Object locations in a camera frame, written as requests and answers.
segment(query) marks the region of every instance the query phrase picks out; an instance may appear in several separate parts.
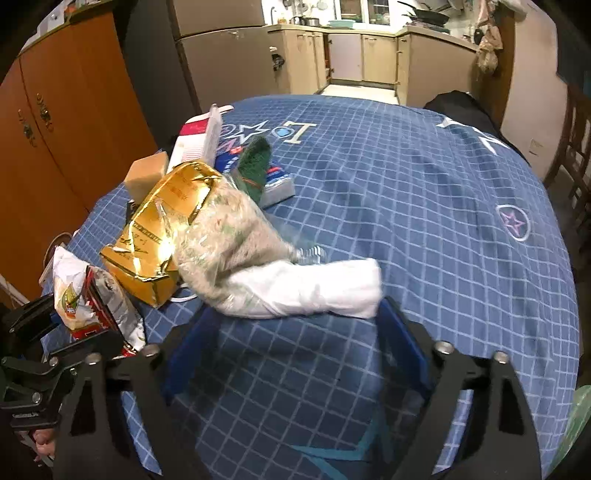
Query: frying pan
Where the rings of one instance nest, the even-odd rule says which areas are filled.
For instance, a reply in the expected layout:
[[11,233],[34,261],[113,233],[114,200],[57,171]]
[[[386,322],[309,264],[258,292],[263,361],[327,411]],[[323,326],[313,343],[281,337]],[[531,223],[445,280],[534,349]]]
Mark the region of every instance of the frying pan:
[[414,16],[417,17],[417,20],[420,22],[431,23],[433,25],[437,25],[442,27],[447,23],[449,17],[447,15],[440,14],[438,12],[431,12],[429,10],[421,10],[417,7],[413,7],[410,4],[406,4],[404,2],[398,2],[399,4],[406,5],[414,10]]

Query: blue tablecloth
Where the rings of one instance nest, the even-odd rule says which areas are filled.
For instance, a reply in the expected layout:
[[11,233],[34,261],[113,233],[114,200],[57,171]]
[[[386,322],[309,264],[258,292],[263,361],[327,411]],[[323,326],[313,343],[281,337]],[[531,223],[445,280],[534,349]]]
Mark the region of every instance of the blue tablecloth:
[[[269,212],[330,261],[376,258],[385,294],[433,338],[510,355],[547,472],[569,415],[579,327],[569,256],[525,161],[437,113],[369,100],[261,97],[223,119],[224,148],[265,135],[294,177],[296,196]],[[127,199],[119,186],[98,201],[69,249],[102,265],[98,251],[119,235]],[[199,305],[141,305],[148,340]],[[325,314],[220,328],[217,350],[171,407],[214,478],[364,479],[375,452],[388,461],[412,432],[421,400],[384,380],[372,321]],[[140,458],[157,470],[133,397],[124,400]],[[437,469],[453,461],[469,402],[459,403]]]

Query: pot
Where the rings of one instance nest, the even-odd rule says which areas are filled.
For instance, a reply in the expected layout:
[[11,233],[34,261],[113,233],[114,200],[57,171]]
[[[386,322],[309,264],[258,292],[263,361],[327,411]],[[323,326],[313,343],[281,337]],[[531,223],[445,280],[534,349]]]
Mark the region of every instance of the pot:
[[292,25],[305,25],[306,19],[304,17],[293,17],[290,19],[290,24]]
[[412,8],[414,11],[414,16],[417,17],[417,20],[419,20],[420,22],[430,23],[431,25],[437,25],[438,27],[442,27],[449,20],[449,17],[447,15],[443,15],[438,12],[431,12],[429,10],[421,10],[419,8],[416,8],[410,4],[406,4],[405,2],[401,2],[401,1],[398,1],[398,3]]
[[315,17],[305,17],[306,25],[308,27],[319,27],[320,26],[320,18]]

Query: green brush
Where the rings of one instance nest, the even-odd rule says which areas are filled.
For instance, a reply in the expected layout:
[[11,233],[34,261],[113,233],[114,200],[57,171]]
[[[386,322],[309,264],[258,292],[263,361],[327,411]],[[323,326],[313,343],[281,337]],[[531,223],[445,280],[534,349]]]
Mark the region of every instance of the green brush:
[[238,160],[238,172],[248,196],[256,204],[261,201],[271,161],[271,146],[265,137],[257,136],[245,147]]

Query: white cloth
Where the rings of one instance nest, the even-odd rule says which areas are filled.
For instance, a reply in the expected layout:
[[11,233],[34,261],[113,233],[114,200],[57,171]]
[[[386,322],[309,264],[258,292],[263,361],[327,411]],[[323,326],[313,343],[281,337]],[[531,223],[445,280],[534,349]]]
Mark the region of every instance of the white cloth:
[[294,265],[285,260],[251,267],[227,280],[233,294],[216,310],[247,318],[332,312],[375,317],[382,298],[378,263],[372,258],[323,265]]

